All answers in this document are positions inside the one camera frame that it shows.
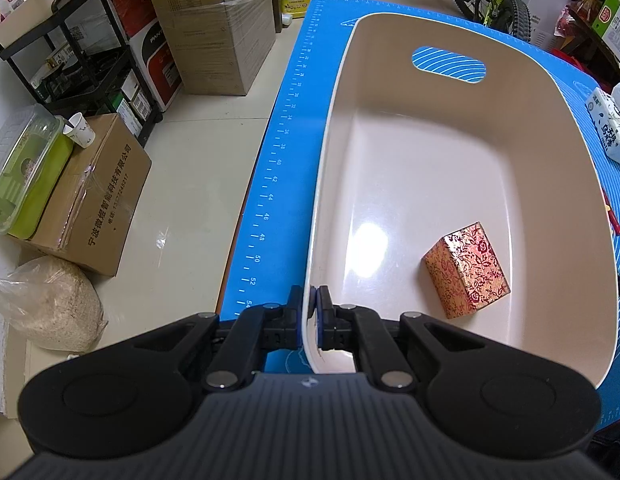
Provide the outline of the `red floral patterned box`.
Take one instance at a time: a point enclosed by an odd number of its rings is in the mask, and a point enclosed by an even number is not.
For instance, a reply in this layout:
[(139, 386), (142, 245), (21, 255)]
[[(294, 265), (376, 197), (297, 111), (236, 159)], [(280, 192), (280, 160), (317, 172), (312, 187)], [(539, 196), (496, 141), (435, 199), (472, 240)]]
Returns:
[(447, 318), (475, 314), (511, 293), (480, 222), (441, 237), (423, 262)]

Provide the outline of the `beige plastic storage bin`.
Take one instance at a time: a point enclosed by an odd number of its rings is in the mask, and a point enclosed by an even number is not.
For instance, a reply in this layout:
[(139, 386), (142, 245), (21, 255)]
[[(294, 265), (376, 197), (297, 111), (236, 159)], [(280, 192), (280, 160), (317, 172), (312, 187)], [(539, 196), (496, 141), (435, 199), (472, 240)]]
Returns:
[(360, 18), (324, 130), (304, 288), (388, 320), (441, 318), (426, 252), (473, 223), (511, 291), (456, 325), (602, 384), (617, 343), (612, 229), (560, 87), (479, 32)]

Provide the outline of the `red Ultraman figure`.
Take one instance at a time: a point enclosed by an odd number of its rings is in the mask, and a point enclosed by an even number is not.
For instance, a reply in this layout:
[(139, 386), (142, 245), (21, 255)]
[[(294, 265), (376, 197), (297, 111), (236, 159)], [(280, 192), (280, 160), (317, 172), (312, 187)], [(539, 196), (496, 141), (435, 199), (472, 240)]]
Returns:
[(602, 190), (602, 194), (604, 197), (605, 209), (607, 212), (608, 220), (610, 220), (610, 225), (612, 226), (613, 232), (616, 236), (620, 236), (620, 222), (617, 219), (615, 211), (613, 211), (612, 205), (610, 204), (610, 199), (608, 198), (605, 190)]

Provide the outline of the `floor cardboard box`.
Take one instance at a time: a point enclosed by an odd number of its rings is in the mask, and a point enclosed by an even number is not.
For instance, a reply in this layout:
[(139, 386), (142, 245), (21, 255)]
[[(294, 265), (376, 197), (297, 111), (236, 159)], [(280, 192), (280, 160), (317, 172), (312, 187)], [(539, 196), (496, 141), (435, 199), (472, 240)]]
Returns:
[(88, 126), (95, 140), (87, 148), (55, 137), (44, 155), (55, 182), (37, 229), (24, 240), (10, 237), (112, 278), (152, 162), (119, 115), (90, 117)]

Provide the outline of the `bag of grain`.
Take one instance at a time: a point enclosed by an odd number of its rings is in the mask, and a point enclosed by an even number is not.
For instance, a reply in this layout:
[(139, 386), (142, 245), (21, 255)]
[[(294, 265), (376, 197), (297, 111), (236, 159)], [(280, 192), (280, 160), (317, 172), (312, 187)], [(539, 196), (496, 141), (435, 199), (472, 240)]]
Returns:
[(91, 350), (107, 324), (100, 298), (78, 266), (42, 256), (0, 278), (0, 314), (36, 346)]

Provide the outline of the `white paper cup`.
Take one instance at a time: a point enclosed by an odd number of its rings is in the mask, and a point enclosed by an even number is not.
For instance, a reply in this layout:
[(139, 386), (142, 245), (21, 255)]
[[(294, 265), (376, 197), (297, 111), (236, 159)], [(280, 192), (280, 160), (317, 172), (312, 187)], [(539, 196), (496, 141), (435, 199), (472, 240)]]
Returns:
[(66, 120), (63, 134), (79, 145), (80, 148), (88, 148), (96, 139), (94, 130), (80, 112), (73, 114), (71, 118)]

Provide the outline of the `green lidded plastic container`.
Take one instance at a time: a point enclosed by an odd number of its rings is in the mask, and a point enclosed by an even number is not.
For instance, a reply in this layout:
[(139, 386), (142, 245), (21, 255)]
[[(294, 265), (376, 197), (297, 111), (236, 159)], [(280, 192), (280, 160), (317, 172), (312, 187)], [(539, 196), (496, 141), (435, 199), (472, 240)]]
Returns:
[(0, 129), (0, 234), (28, 240), (36, 232), (75, 143), (65, 122), (34, 104)]

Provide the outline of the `large stacked cardboard box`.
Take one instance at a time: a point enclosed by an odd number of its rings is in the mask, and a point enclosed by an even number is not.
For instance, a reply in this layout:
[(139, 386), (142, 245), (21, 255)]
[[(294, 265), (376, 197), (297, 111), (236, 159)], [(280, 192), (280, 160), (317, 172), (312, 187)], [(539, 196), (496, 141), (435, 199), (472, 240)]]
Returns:
[(272, 0), (152, 0), (184, 90), (249, 92), (275, 40)]

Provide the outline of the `black metal shelf rack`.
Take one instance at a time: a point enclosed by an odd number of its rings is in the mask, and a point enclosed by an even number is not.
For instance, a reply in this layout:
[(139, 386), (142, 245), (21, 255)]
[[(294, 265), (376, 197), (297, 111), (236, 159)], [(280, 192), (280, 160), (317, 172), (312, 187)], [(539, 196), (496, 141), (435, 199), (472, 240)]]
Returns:
[(40, 23), (0, 38), (0, 58), (55, 115), (116, 113), (142, 145), (161, 122), (110, 0), (53, 0)]

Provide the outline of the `white tissue box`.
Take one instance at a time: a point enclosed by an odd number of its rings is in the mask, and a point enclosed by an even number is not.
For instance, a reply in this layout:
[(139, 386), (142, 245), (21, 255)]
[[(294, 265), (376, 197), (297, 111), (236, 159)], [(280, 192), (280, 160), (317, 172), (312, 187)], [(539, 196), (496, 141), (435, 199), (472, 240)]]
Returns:
[(587, 98), (586, 107), (606, 156), (620, 165), (620, 83), (611, 94), (595, 88)]

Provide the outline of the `dark wooden side table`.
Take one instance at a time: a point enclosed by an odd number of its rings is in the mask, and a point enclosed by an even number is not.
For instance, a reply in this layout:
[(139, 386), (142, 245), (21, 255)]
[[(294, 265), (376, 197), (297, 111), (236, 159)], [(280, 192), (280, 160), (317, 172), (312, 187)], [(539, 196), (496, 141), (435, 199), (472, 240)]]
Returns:
[(605, 91), (620, 82), (620, 63), (609, 47), (592, 29), (591, 25), (568, 6), (567, 24), (562, 25), (563, 42), (560, 52), (577, 63), (577, 67), (590, 75)]

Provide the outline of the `green white product box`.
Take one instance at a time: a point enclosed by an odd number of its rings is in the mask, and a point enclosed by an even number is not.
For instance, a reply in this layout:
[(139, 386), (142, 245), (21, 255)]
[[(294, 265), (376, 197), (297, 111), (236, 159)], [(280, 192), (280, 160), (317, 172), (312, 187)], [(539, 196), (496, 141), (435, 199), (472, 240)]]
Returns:
[(592, 29), (620, 63), (620, 0), (604, 1)]

